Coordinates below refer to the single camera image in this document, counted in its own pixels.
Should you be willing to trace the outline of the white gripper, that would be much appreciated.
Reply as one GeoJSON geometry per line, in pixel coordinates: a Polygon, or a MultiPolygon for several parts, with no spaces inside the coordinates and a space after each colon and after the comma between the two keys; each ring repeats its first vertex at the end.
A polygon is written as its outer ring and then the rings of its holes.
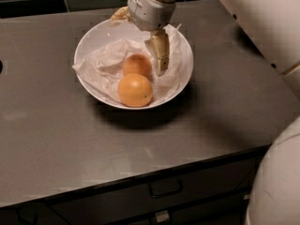
{"type": "Polygon", "coordinates": [[[120,7],[110,18],[112,25],[133,21],[140,30],[151,32],[144,43],[158,76],[166,72],[170,61],[169,35],[162,28],[170,22],[175,7],[175,0],[127,0],[127,7],[120,7]]]}

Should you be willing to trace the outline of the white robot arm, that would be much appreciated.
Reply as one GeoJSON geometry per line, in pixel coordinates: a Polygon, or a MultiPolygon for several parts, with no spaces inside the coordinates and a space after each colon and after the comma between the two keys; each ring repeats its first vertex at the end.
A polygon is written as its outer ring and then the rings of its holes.
{"type": "Polygon", "coordinates": [[[193,79],[149,111],[114,110],[111,119],[164,158],[124,182],[111,225],[251,225],[254,181],[271,143],[299,114],[299,102],[219,0],[180,4],[174,21],[194,43],[193,79]]]}

